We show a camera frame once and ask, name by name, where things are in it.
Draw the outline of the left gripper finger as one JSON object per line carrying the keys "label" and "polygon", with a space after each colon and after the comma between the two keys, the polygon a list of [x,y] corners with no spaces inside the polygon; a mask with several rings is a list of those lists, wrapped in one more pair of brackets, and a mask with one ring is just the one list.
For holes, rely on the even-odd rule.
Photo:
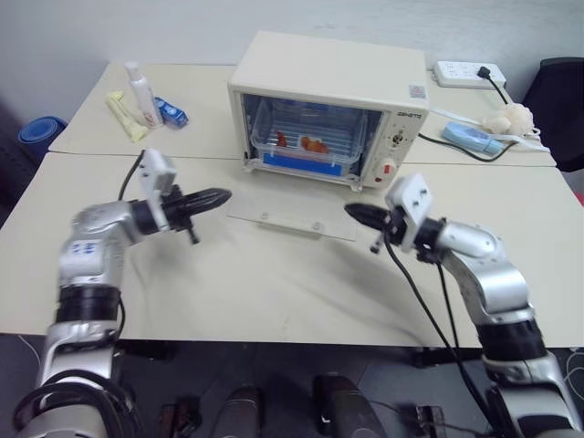
{"label": "left gripper finger", "polygon": [[184,202],[182,211],[184,214],[201,214],[219,208],[227,202],[227,199],[190,199]]}
{"label": "left gripper finger", "polygon": [[232,197],[230,190],[222,188],[208,188],[195,193],[186,194],[186,202],[226,202]]}

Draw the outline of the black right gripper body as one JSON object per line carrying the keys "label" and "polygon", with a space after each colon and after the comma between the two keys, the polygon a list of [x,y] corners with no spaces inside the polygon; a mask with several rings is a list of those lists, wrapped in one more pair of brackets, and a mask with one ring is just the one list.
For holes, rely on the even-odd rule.
{"label": "black right gripper body", "polygon": [[379,232],[374,243],[370,246],[373,254],[378,254],[381,246],[385,244],[385,238],[389,239],[391,245],[400,247],[407,231],[407,224],[404,220],[404,211],[401,207],[393,211],[374,207],[372,213],[372,228]]}

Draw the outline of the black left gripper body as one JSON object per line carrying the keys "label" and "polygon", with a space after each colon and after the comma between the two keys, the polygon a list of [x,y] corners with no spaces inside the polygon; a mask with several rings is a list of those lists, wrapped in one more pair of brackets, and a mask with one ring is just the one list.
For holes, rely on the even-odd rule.
{"label": "black left gripper body", "polygon": [[198,200],[197,194],[184,194],[181,190],[171,190],[169,194],[162,197],[162,210],[170,228],[174,232],[185,231],[192,245],[200,243],[191,220],[191,217],[196,214],[195,204]]}

